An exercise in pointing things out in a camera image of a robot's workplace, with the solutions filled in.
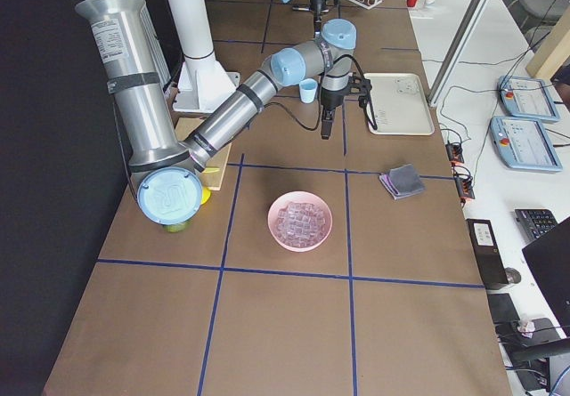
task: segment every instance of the computer monitor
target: computer monitor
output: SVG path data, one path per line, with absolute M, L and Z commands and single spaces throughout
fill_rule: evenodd
M 561 326 L 570 326 L 570 217 L 523 249 L 526 263 Z

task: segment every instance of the white desk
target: white desk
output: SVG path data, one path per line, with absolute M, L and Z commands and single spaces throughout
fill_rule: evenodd
M 419 49 L 424 60 L 424 68 L 430 85 L 433 83 L 441 63 L 452 42 L 457 27 L 463 18 L 470 0 L 437 0 L 435 4 L 418 10 L 410 10 L 411 21 L 416 34 Z M 461 61 L 498 62 L 514 58 L 527 48 L 523 35 L 501 0 L 491 0 L 485 10 L 484 17 L 476 27 L 476 31 L 468 42 Z M 532 58 L 529 52 L 513 73 L 516 76 L 528 76 L 526 63 Z M 450 86 L 459 85 L 471 90 L 481 91 L 494 89 L 497 79 L 507 74 L 515 61 L 500 65 L 472 65 L 460 63 L 452 73 L 445 87 L 442 98 L 447 96 L 443 113 L 461 122 L 468 129 L 471 141 L 463 144 L 463 155 L 466 166 L 471 172 L 476 170 L 476 200 L 464 208 L 466 218 L 489 219 L 493 224 L 497 244 L 505 267 L 513 267 L 520 271 L 522 282 L 511 288 L 509 292 L 521 319 L 549 318 L 556 326 L 550 307 L 546 304 L 540 290 L 525 264 L 521 249 L 526 245 L 525 237 L 515 221 L 515 208 L 548 208 L 559 222 L 570 215 L 570 148 L 557 149 L 564 171 L 558 174 L 538 174 L 514 171 L 502 164 L 497 155 L 490 135 L 487 135 L 489 120 L 496 103 L 496 93 L 468 93 Z M 554 88 L 550 88 L 555 101 L 559 101 Z M 438 104 L 439 122 L 459 132 L 463 139 L 467 138 L 465 129 L 441 115 L 442 103 Z M 561 121 L 555 125 L 546 125 L 557 132 L 570 134 L 570 114 L 564 105 L 558 106 Z M 497 107 L 495 116 L 503 116 L 501 105 Z M 457 141 L 455 134 L 449 134 L 450 141 Z M 550 133 L 553 143 L 568 143 Z M 509 373 L 513 394 L 524 395 L 525 392 L 514 373 Z

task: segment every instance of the folded cloth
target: folded cloth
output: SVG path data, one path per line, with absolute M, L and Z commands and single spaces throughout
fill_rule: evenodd
M 390 169 L 387 174 L 380 174 L 379 179 L 395 200 L 420 194 L 426 189 L 412 165 Z

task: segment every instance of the bowl of ice cubes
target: bowl of ice cubes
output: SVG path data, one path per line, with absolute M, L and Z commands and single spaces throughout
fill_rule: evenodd
M 313 193 L 291 191 L 273 202 L 267 224 L 281 246 L 289 251 L 306 252 L 329 236 L 332 213 L 324 200 Z

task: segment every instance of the green object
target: green object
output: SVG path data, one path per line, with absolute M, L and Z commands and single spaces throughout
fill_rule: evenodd
M 190 225 L 190 220 L 184 222 L 179 222 L 178 224 L 163 224 L 162 227 L 168 233 L 177 233 L 179 231 L 185 230 Z

